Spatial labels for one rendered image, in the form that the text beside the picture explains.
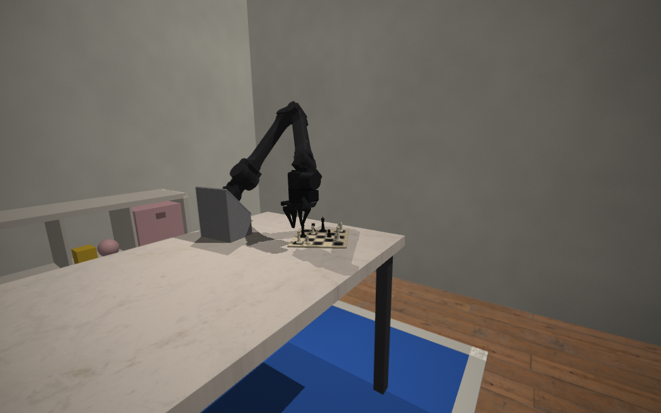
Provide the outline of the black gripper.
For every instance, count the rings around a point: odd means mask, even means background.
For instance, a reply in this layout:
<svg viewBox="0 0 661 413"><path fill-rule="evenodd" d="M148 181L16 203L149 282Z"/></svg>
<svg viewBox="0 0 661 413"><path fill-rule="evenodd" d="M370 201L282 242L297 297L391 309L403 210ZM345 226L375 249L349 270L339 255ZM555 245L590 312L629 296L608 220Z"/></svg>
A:
<svg viewBox="0 0 661 413"><path fill-rule="evenodd" d="M311 208L307 207L304 204L304 202L294 204L294 203L290 203L290 199L289 201L281 201L281 206L283 206L283 211L285 212L285 215L289 218L290 225L293 229L295 229L297 215L299 216L300 225L304 226L304 223L307 220L307 216L311 212ZM302 221L302 212L305 212L303 216L303 221ZM292 216L292 218L290 215Z"/></svg>

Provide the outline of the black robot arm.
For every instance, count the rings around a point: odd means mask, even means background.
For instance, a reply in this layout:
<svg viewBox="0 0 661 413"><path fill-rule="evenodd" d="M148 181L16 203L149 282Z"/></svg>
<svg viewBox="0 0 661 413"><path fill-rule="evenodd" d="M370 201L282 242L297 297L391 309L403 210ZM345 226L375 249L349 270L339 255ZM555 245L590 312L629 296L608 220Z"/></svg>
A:
<svg viewBox="0 0 661 413"><path fill-rule="evenodd" d="M307 132L307 114L294 101L289 103L288 106L280 108L276 114L276 120L254 152L247 160L246 158L241 159L230 170L232 179L223 188L226 188L239 201L244 190L253 190L259 183L259 178L262 175L259 170L265 158L267 158L286 128L292 125L295 155L291 165L296 170L291 170L288 173L288 182L289 187L298 188L289 188L290 203L304 202L309 208L315 207L319 200L319 191L316 189L320 187L322 175L316 169L316 162L311 151Z"/></svg>

